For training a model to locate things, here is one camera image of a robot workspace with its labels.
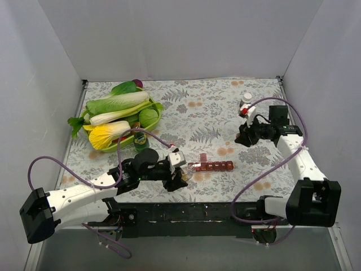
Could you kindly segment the green plastic basket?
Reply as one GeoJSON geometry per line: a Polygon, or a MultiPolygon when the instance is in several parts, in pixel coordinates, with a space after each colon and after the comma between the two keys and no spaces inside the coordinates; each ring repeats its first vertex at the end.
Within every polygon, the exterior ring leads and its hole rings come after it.
{"type": "Polygon", "coordinates": [[[72,136],[83,129],[90,144],[96,150],[109,149],[116,141],[127,141],[129,131],[136,122],[142,128],[150,128],[160,118],[161,103],[154,102],[145,91],[90,100],[81,117],[70,118],[72,136]]]}

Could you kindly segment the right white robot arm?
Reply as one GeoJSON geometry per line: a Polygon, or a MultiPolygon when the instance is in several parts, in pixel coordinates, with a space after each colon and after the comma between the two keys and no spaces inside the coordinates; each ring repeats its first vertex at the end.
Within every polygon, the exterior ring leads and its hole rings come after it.
{"type": "Polygon", "coordinates": [[[257,120],[256,109],[240,107],[245,123],[239,127],[236,143],[250,147],[260,139],[269,140],[285,159],[294,178],[294,188],[285,197],[266,195],[250,213],[256,224],[268,224],[284,218],[293,226],[331,227],[334,225],[341,196],[341,186],[330,181],[314,163],[303,144],[305,134],[288,119],[287,106],[270,106],[267,123],[257,120]]]}

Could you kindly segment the clear yellow pill bottle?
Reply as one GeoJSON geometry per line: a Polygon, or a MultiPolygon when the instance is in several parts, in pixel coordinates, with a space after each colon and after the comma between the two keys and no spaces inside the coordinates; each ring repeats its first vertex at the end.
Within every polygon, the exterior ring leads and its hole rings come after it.
{"type": "Polygon", "coordinates": [[[195,174],[196,169],[192,163],[188,163],[181,167],[182,180],[188,182],[195,174]]]}

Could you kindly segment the blue white-capped pill bottle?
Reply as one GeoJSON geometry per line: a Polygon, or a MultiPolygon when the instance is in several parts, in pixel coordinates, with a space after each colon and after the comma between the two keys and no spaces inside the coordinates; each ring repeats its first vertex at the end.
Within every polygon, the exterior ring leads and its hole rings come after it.
{"type": "Polygon", "coordinates": [[[251,100],[252,100],[251,93],[243,94],[243,96],[241,98],[241,101],[240,101],[240,104],[239,104],[239,107],[242,108],[243,105],[249,104],[251,102],[251,100]]]}

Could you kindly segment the round green cabbage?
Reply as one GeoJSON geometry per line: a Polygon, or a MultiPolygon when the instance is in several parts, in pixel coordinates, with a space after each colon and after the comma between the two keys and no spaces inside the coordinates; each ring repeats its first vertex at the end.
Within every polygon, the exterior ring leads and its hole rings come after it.
{"type": "Polygon", "coordinates": [[[145,108],[139,113],[139,122],[143,128],[153,124],[158,119],[158,113],[153,108],[145,108]]]}

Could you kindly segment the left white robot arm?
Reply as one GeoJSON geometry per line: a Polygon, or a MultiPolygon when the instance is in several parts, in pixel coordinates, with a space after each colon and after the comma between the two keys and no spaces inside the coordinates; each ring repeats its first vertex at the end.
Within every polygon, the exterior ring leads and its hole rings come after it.
{"type": "Polygon", "coordinates": [[[134,190],[141,181],[162,181],[168,192],[186,187],[181,172],[185,164],[184,154],[179,150],[160,160],[155,150],[146,148],[91,181],[48,192],[41,187],[32,189],[19,211],[27,241],[29,244],[44,241],[60,229],[66,215],[77,209],[83,211],[92,202],[134,190]]]}

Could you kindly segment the large napa cabbage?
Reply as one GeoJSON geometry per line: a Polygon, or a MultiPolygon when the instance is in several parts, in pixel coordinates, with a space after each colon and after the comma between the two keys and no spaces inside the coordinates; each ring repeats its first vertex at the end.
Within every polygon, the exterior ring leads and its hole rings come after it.
{"type": "Polygon", "coordinates": [[[145,91],[115,95],[110,98],[90,100],[86,103],[86,110],[91,115],[126,110],[143,102],[149,101],[149,94],[145,91]]]}

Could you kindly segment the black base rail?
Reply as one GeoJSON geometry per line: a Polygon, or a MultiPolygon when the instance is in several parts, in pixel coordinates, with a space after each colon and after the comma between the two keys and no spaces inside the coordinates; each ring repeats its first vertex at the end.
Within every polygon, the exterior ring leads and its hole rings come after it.
{"type": "Polygon", "coordinates": [[[276,224],[240,223],[231,216],[229,202],[119,203],[104,200],[105,218],[87,224],[119,228],[123,238],[231,236],[252,238],[254,228],[274,232],[276,224]]]}

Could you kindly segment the dark green leafy vegetable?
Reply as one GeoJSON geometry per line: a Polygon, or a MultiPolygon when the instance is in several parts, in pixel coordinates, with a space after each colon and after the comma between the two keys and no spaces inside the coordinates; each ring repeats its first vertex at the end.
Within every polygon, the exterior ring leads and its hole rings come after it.
{"type": "Polygon", "coordinates": [[[134,82],[126,81],[126,82],[123,82],[123,83],[113,87],[110,94],[109,94],[109,96],[113,97],[113,96],[116,96],[116,95],[134,93],[134,92],[137,92],[140,89],[142,89],[142,88],[137,87],[134,82]]]}

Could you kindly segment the purple onion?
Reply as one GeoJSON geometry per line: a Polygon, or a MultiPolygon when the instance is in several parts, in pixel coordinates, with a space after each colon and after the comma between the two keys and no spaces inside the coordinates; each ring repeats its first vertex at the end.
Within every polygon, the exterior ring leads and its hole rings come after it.
{"type": "Polygon", "coordinates": [[[143,83],[142,83],[141,80],[139,80],[139,79],[134,79],[134,80],[132,80],[132,82],[134,82],[137,87],[143,88],[143,83]]]}

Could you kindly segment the white-stemmed bok choy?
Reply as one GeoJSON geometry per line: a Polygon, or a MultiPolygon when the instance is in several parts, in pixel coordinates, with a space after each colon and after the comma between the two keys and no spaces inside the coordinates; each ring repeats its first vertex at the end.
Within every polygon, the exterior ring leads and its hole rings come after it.
{"type": "Polygon", "coordinates": [[[128,108],[125,110],[101,113],[100,115],[91,117],[89,119],[89,122],[92,126],[103,125],[103,124],[110,123],[111,121],[115,121],[117,119],[135,115],[136,113],[139,113],[141,110],[149,108],[149,107],[155,107],[156,109],[159,109],[159,110],[164,109],[164,107],[161,103],[145,101],[137,106],[134,106],[132,108],[128,108]]]}

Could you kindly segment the green glass bottle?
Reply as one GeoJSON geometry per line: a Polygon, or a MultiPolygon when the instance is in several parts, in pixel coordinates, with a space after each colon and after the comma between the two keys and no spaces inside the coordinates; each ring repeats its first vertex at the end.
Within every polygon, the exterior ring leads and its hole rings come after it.
{"type": "Polygon", "coordinates": [[[131,134],[133,135],[133,144],[138,153],[144,149],[149,148],[149,140],[147,134],[142,131],[140,122],[134,123],[132,126],[131,134]]]}

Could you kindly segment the yellow-leaf cabbage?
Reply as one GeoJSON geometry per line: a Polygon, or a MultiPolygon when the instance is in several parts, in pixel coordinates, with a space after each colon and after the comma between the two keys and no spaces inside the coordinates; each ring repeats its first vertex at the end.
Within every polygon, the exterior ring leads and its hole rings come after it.
{"type": "Polygon", "coordinates": [[[116,139],[121,139],[129,134],[130,129],[127,121],[116,121],[98,126],[84,125],[84,130],[89,133],[89,141],[96,150],[108,148],[116,139]]]}

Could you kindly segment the red weekly pill organizer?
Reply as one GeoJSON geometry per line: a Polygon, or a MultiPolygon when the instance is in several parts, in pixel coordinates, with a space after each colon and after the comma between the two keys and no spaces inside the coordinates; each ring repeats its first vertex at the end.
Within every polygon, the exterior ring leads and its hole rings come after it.
{"type": "Polygon", "coordinates": [[[234,169],[233,161],[210,161],[206,153],[200,154],[200,160],[188,163],[188,168],[195,172],[230,172],[234,169]]]}

